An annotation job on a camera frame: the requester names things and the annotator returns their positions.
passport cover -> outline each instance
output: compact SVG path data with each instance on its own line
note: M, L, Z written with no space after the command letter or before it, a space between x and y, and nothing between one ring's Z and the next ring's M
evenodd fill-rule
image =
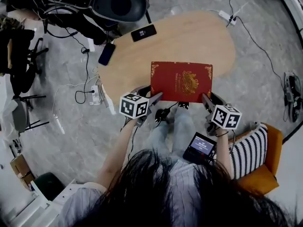
M212 92L213 66L201 63L153 61L151 96L163 92L163 101L201 103Z

small screen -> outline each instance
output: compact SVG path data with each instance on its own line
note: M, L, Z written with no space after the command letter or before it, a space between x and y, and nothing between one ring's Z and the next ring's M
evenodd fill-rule
M214 145L212 143L209 143L208 141L196 136L190 146L206 155L209 155L210 151L212 150Z

power strip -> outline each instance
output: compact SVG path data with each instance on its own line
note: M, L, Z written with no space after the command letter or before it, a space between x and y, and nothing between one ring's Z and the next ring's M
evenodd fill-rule
M227 22L229 22L229 19L231 18L231 16L228 13L225 13L222 10L219 12L219 16L224 18ZM236 20L231 20L231 24L236 25Z
M100 92L99 92L99 86L93 85L91 86L91 90L94 90L92 93L93 96L93 101L90 102L90 105L100 105L101 103L101 98L100 98Z

black phone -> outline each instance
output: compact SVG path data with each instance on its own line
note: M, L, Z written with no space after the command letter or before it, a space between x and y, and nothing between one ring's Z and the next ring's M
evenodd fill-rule
M137 29L131 33L134 42L145 39L155 34L157 34L157 31L154 25L148 25L144 28Z
M116 48L116 46L114 44L107 43L103 49L102 54L100 55L98 62L104 66L107 66L110 58L112 57L112 54L113 54L115 48Z

gray floor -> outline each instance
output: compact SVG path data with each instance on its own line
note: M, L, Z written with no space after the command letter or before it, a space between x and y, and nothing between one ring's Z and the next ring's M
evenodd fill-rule
M178 13L195 9L225 10L230 13L228 0L150 0L149 13L156 21ZM234 12L238 12L255 40L268 51L274 68L281 77L285 71L294 70L302 78L302 48L285 8L279 0L232 0ZM137 24L122 25L123 32L147 24L145 18ZM66 31L56 27L50 30L57 35ZM273 74L268 58L252 42L240 22L229 26L235 47L236 62L229 74L213 81L213 91L222 96L243 112L237 134L246 131L255 121L269 123L279 128L284 136L290 133L299 122L283 121L284 100L279 79ZM37 36L42 34L37 26ZM81 46L72 38L56 39L44 35L44 45L50 48L44 58L43 74L36 78L30 94L45 94L46 99L33 101L32 121L49 120L52 116L53 97L60 85L79 84L85 81L86 56L80 53ZM77 38L87 45L80 35ZM89 54L89 72L98 64L99 53ZM74 99L76 89L59 89L53 119L47 128L37 128L22 134L24 155L36 175L53 172L63 183L73 178L78 181L91 181L102 166L105 156L119 133L124 118L112 116L105 105L91 106L91 96L85 104L77 104ZM190 106L197 131L204 133L204 107ZM138 130L134 140L134 152L143 148L149 134L148 122Z

